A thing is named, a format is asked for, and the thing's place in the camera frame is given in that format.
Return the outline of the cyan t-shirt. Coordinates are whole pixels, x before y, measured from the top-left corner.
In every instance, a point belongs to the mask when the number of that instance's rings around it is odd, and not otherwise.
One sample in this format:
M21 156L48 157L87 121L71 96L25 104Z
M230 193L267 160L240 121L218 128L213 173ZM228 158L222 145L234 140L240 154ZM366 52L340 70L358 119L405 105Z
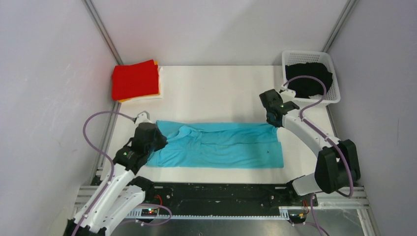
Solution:
M148 159L150 167L217 169L283 168L277 128L267 123L180 123L159 120L167 145Z

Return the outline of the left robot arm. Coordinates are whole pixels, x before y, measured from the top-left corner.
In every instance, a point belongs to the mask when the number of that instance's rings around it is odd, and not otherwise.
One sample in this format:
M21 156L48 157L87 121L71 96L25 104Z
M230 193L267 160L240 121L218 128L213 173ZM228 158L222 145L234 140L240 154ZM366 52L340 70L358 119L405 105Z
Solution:
M152 182L137 177L149 156L167 144L155 123L142 122L134 136L116 152L112 168L92 197L68 220L65 236L109 236L117 225L139 204L154 201Z

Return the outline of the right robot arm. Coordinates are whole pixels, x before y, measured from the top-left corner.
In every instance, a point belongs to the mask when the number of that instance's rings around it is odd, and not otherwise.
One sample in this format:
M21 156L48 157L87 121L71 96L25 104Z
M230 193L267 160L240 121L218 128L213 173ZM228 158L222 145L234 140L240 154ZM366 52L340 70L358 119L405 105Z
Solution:
M270 89L259 95L267 123L295 134L317 157L313 173L289 182L290 188L285 193L287 202L296 206L307 194L330 194L342 187L349 187L347 196L352 196L354 183L361 178L355 143L325 133L295 102L285 101L284 93Z

